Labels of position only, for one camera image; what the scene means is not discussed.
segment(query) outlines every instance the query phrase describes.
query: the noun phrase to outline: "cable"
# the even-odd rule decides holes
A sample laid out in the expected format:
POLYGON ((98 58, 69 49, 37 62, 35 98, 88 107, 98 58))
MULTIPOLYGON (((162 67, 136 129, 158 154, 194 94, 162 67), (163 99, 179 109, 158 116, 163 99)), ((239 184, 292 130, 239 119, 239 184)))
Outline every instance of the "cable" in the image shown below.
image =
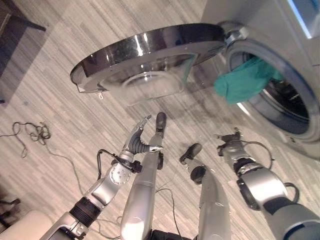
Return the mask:
POLYGON ((297 203, 297 202, 299 201, 299 197, 300 197, 299 188, 298 188, 296 185, 294 185, 292 182, 285 182, 284 185, 285 185, 286 187, 292 187, 292 188, 294 188, 295 194, 294 194, 294 198, 293 198, 292 202, 297 203))
POLYGON ((102 171, 102 168, 101 168, 101 154, 108 154, 110 155, 111 157, 113 157, 113 159, 117 159, 117 155, 115 155, 114 153, 111 153, 105 149, 100 149, 97 153, 96 153, 96 163, 97 163, 97 168, 98 168, 98 177, 97 177, 97 180, 101 179, 101 171, 102 171))
POLYGON ((175 168, 175 171, 174 171, 172 177, 169 180, 167 180, 164 184, 162 184, 160 187, 158 187, 157 189, 163 188, 165 185, 167 185, 168 183, 172 182, 175 179, 177 172, 178 172, 177 165, 174 168, 175 168))
POLYGON ((92 231, 100 234, 102 237, 106 238, 106 239, 109 239, 109 240, 117 240, 117 239, 120 239, 121 236, 115 236, 115 237, 111 237, 111 236, 107 236, 107 235, 104 235, 103 233, 101 233, 101 225, 100 225, 100 222, 99 221, 104 221, 104 222, 107 222, 107 223, 111 223, 111 224, 114 224, 116 226, 119 226, 120 224, 118 222, 113 222, 113 221, 109 221, 109 220, 105 220, 105 219, 97 219, 96 223, 98 224, 99 228, 98 228, 98 231, 95 230, 95 229, 91 229, 92 231))
POLYGON ((22 131, 21 126, 24 126, 25 132, 30 136, 31 140, 34 142, 39 142, 41 145, 46 145, 46 140, 51 137, 51 133, 49 132, 49 128, 43 123, 40 122, 42 126, 37 126, 32 122, 21 123, 16 121, 12 124, 12 132, 13 134, 5 134, 0 135, 1 137, 13 137, 15 136, 16 139, 22 144, 23 150, 21 152, 21 158, 25 158, 28 154, 28 148, 26 144, 18 137, 18 134, 22 131), (33 127, 33 131, 29 131, 28 126, 33 127))
POLYGON ((169 188, 161 188, 161 189, 158 189, 157 191, 155 191, 155 193, 158 193, 160 191, 163 191, 163 190, 167 190, 167 191, 170 191, 171 193, 171 199, 172 199, 172 212, 173 212, 173 220, 174 220, 174 224, 175 224, 175 228, 181 238, 181 240, 183 240, 181 234, 180 234, 180 231, 179 231, 179 228, 178 228, 178 225, 177 225, 177 221, 176 221, 176 214, 175 214, 175 200, 174 200, 174 194, 172 193, 172 190, 169 189, 169 188))
POLYGON ((73 173, 74 173, 74 176, 76 178, 77 185, 78 185, 78 189, 79 189, 81 195, 84 195, 85 192, 81 188, 80 179, 79 179, 79 176, 78 176, 78 173, 77 173, 76 166, 75 166, 74 162, 70 158, 68 158, 66 156, 51 152, 47 144, 45 145, 45 147, 48 150, 49 154, 51 154, 53 156, 57 156, 57 157, 63 158, 63 159, 66 159, 71 164, 72 170, 73 170, 73 173))
MULTIPOLYGON (((73 173, 75 175, 75 178, 76 178, 76 181, 77 181, 77 186, 78 186, 78 189, 81 193, 81 195, 84 195, 84 191, 82 190, 81 188, 81 183, 80 183, 80 179, 79 179, 79 176, 78 176, 78 173, 77 173, 77 170, 76 170, 76 166, 74 164, 74 162, 64 156, 64 155, 60 155, 60 154, 57 154, 57 153, 53 153, 50 149, 49 149, 49 146, 48 144, 46 143, 46 140, 50 139, 51 138, 51 133, 49 131, 49 128, 48 126, 46 126, 43 122, 40 122, 40 126, 38 125, 35 125, 34 123, 32 122, 26 122, 26 123, 21 123, 21 122, 14 122, 12 124, 12 134, 4 134, 4 135, 0 135, 0 137, 16 137, 16 139, 21 143, 21 145, 23 146, 23 150, 21 152, 21 158, 25 158, 27 155, 28 155, 28 148, 26 146, 26 144, 18 137, 18 134, 21 133, 22 129, 21 129, 21 126, 24 126, 24 130, 25 132, 30 136, 31 140, 33 142, 39 142, 41 145, 45 146, 45 148, 47 149, 48 153, 50 155, 53 155, 53 156, 56 156, 56 157, 60 157, 60 158, 63 158, 65 160, 67 160, 71 166, 72 166, 72 170, 73 170, 73 173)), ((98 166, 98 180, 101 178, 101 171, 102 171, 102 168, 101 168, 101 158, 100 158, 100 155, 102 153, 106 153, 110 156, 112 156, 113 158, 116 158, 117 156, 113 153, 110 153, 108 152, 107 150, 105 149, 100 149, 97 153, 97 166, 98 166)), ((119 218, 121 218, 122 216, 119 216, 116 221, 117 223, 113 222, 113 221, 109 221, 109 220, 105 220, 105 219, 97 219, 97 224, 99 226, 99 229, 98 231, 92 229, 94 232, 97 232, 99 233, 101 236, 103 236, 104 238, 106 239, 109 239, 109 240, 117 240, 120 238, 120 236, 116 236, 116 237, 109 237, 107 235, 104 235, 101 233, 101 225, 98 221, 104 221, 104 222, 108 222, 108 223, 112 223, 114 225, 117 225, 119 226, 120 224, 118 223, 118 220, 119 218)))
POLYGON ((38 125, 35 125, 32 122, 21 123, 19 121, 16 121, 16 122, 14 122, 12 124, 13 134, 0 135, 0 137, 12 137, 12 136, 15 136, 23 146, 23 150, 22 150, 20 156, 21 156, 21 158, 25 158, 29 151, 28 151, 28 148, 27 148, 26 144, 18 137, 18 134, 21 133, 21 131, 22 131, 21 130, 21 126, 24 126, 25 132, 30 136, 30 138, 31 138, 31 140, 33 142, 39 142, 41 145, 46 147, 46 149, 47 149, 49 154, 51 154, 53 156, 56 156, 56 157, 63 158, 65 160, 67 160, 71 164, 73 173, 74 173, 76 181, 77 181, 77 185, 78 185, 79 191, 83 195, 84 191, 81 188, 80 179, 79 179, 78 173, 76 171, 76 166, 75 166, 74 162, 70 158, 68 158, 68 157, 66 157, 64 155, 53 153, 49 149, 49 147, 48 147, 48 145, 46 143, 46 140, 51 138, 51 133, 50 133, 49 128, 48 128, 47 125, 45 125, 43 122, 40 122, 40 124, 41 125, 38 126, 38 125))
POLYGON ((263 147, 264 149, 267 150, 267 152, 269 154, 270 165, 269 165, 268 169, 270 170, 272 168, 273 161, 275 161, 275 159, 272 157, 271 151, 264 144, 262 144, 261 142, 258 142, 258 141, 244 141, 244 140, 231 140, 231 141, 229 141, 229 143, 232 143, 232 142, 246 143, 246 144, 243 145, 243 148, 245 146, 249 145, 249 144, 259 145, 259 146, 263 147))

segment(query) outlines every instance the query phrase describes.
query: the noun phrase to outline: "robotic hand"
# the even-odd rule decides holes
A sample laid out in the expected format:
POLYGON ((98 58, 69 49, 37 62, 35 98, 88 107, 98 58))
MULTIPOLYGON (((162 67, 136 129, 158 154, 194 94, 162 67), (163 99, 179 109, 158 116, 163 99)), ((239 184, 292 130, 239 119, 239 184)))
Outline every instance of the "robotic hand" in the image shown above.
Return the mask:
POLYGON ((271 165, 266 168, 256 162, 244 150, 243 143, 263 145, 240 140, 240 136, 237 128, 234 134, 217 135, 225 142, 218 147, 218 154, 238 176, 237 185, 249 208, 262 211, 277 240, 319 240, 319 216, 296 200, 288 199, 286 184, 270 170, 271 165))
POLYGON ((146 145, 141 142, 140 136, 150 118, 151 115, 145 117, 133 128, 119 156, 110 153, 114 161, 105 176, 98 179, 74 207, 69 212, 65 212, 40 240, 84 238, 90 225, 112 201, 121 186, 129 181, 132 173, 142 171, 140 162, 134 161, 135 154, 154 153, 163 149, 160 145, 146 145))

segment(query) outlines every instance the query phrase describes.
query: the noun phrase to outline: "front-loading washer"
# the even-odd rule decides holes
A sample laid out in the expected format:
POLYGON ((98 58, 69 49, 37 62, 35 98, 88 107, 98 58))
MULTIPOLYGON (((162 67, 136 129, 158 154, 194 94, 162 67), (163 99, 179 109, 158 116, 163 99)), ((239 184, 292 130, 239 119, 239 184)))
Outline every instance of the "front-loading washer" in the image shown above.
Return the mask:
POLYGON ((256 56, 285 80, 270 83, 237 108, 262 134, 319 159, 320 38, 310 21, 306 34, 294 6, 294 0, 208 0, 202 23, 155 29, 113 43, 80 61, 71 80, 81 93, 117 91, 141 102, 180 92, 190 68, 214 56, 212 68, 218 75, 256 56))
POLYGON ((320 14, 316 3, 208 0, 201 21, 222 26, 230 38, 223 54, 213 61, 218 75, 256 56, 285 77, 237 106, 262 134, 319 160, 320 14))

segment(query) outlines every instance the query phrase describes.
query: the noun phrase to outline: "laminate floor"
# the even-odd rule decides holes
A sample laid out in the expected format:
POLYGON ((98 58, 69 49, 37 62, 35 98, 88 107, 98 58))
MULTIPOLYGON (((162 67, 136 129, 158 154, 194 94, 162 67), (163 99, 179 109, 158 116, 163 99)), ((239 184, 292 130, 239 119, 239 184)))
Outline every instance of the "laminate floor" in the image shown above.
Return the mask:
MULTIPOLYGON (((267 145, 277 161, 273 170, 284 182, 300 189, 300 203, 319 214, 320 162, 296 155, 269 140, 246 122, 240 112, 217 96, 212 89, 215 75, 200 65, 192 69, 184 92, 125 107, 112 95, 80 94, 70 81, 70 71, 96 50, 123 38, 170 25, 200 21, 205 0, 15 0, 25 16, 47 28, 45 33, 28 28, 22 36, 2 76, 2 94, 10 96, 0 105, 0 134, 10 133, 13 122, 44 122, 52 133, 47 141, 51 151, 74 161, 83 190, 97 177, 96 154, 104 148, 118 153, 133 126, 144 116, 153 118, 145 126, 142 139, 154 132, 159 111, 167 114, 163 141, 164 167, 157 174, 157 186, 167 183, 173 191, 175 213, 181 234, 193 238, 198 232, 199 185, 194 185, 178 159, 195 142, 203 145, 198 158, 210 166, 224 186, 229 199, 233 240, 273 240, 274 236, 260 212, 246 207, 236 184, 236 176, 216 147, 214 134, 230 134, 235 126, 243 139, 267 145)), ((22 200, 24 211, 41 210, 56 221, 69 211, 81 194, 72 166, 61 157, 21 133, 28 155, 21 158, 22 145, 14 137, 0 138, 0 183, 22 200)), ((248 147, 259 161, 268 164, 267 152, 248 147)), ((104 158, 102 170, 111 160, 104 158)), ((115 222, 121 216, 132 178, 105 209, 101 219, 115 222)), ((157 193, 153 228, 176 233, 171 196, 157 193)), ((120 228, 101 222, 101 231, 118 236, 120 228)), ((86 239, 104 239, 91 231, 86 239)))

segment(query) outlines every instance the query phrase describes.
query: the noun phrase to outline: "green towel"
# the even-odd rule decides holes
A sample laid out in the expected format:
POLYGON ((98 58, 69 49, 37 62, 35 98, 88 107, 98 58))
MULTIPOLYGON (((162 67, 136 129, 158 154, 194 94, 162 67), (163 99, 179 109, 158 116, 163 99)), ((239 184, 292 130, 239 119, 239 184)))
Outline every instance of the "green towel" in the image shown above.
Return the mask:
POLYGON ((284 77, 270 64, 253 57, 232 72, 219 76, 214 83, 214 89, 231 105, 247 101, 259 94, 271 79, 283 81, 284 77))

